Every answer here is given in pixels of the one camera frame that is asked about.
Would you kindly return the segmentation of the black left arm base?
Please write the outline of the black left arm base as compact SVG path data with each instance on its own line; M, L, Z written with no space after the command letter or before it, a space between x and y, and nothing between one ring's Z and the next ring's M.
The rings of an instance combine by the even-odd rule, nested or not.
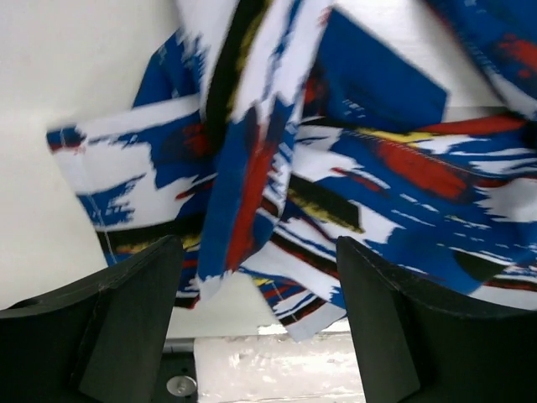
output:
M160 361L154 402L197 401L194 339L167 339Z

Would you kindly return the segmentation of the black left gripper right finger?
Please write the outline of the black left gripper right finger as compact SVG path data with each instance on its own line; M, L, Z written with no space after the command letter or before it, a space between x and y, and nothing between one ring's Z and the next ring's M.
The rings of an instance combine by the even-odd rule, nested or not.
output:
M349 237L336 265L367 401L535 401L533 311L449 290Z

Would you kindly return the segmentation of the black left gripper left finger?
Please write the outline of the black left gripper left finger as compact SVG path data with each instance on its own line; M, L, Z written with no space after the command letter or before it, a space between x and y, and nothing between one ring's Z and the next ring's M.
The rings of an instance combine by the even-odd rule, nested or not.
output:
M3 402L149 402L184 258L165 237L1 311Z

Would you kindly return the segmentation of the blue white red patterned trousers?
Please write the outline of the blue white red patterned trousers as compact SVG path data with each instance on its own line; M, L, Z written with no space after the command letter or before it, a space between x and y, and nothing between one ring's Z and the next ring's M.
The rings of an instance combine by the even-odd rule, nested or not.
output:
M336 241L536 308L536 4L433 1L505 112L446 91L330 1L180 1L130 110L46 135L109 264L167 235L175 304L250 275L301 341L346 315Z

